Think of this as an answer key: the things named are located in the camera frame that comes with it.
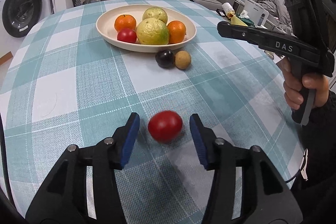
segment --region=finger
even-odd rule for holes
[[[286,71],[286,72],[291,72],[292,68],[291,68],[291,64],[288,60],[287,57],[284,57],[283,59],[281,59],[278,63],[277,66],[280,68],[280,70],[282,72]]]
[[[283,71],[283,78],[285,79],[286,84],[291,89],[296,91],[300,91],[302,89],[302,83],[299,79],[295,78],[293,74],[287,71]]]
[[[283,83],[283,88],[288,96],[288,98],[297,105],[301,105],[303,103],[303,96],[296,90],[291,89],[286,82]]]
[[[285,100],[287,105],[289,105],[291,108],[298,110],[300,108],[300,106],[298,104],[295,104],[295,102],[293,102],[291,99],[289,99],[287,93],[285,93]]]
[[[323,106],[329,97],[329,82],[324,75],[317,73],[306,74],[302,78],[302,83],[308,89],[316,89],[314,107]]]
[[[325,77],[318,73],[308,73],[302,77],[303,85],[308,89],[325,90],[329,89]]]

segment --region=blue and white checkered tablecloth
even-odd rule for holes
[[[130,4],[167,7],[195,23],[197,35],[184,47],[192,56],[189,69],[162,69],[153,54],[121,50],[100,37],[97,18]],[[257,47],[220,37],[220,20],[186,0],[110,0],[62,11],[35,25],[0,94],[19,212],[26,213],[69,144],[95,145],[124,125],[131,112],[141,117],[140,132],[129,164],[116,172],[129,224],[201,222],[213,172],[198,161],[189,131],[193,113],[238,147],[261,146],[283,178],[294,175],[302,150],[283,97],[282,74]],[[147,124],[166,109],[178,112],[184,127],[180,138],[161,145],[151,138]],[[241,200],[237,173],[234,216]],[[91,177],[88,169],[88,208],[94,216]],[[4,189],[2,168],[0,185]]]

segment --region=black sleeve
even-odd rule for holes
[[[292,187],[303,214],[302,224],[331,223],[336,199],[336,95],[313,109],[299,135],[308,148],[307,177],[299,176]]]
[[[315,185],[336,172],[336,95],[329,91],[323,107],[310,114],[308,125],[302,127],[300,140],[308,149],[308,184]]]

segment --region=yellow-green fruit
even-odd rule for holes
[[[191,63],[191,56],[186,51],[180,51],[175,54],[175,66],[178,69],[186,69]]]
[[[143,45],[167,45],[169,42],[169,30],[157,18],[141,21],[136,29],[136,36]]]
[[[163,10],[160,7],[152,7],[152,8],[147,9],[142,16],[142,20],[147,19],[147,18],[157,18],[157,19],[160,19],[165,24],[167,24],[168,22],[167,13],[165,12],[165,10]]]

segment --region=washing machine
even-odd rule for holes
[[[5,39],[8,44],[11,38],[23,40],[36,23],[53,13],[53,5],[52,0],[0,0],[0,11],[0,39]]]

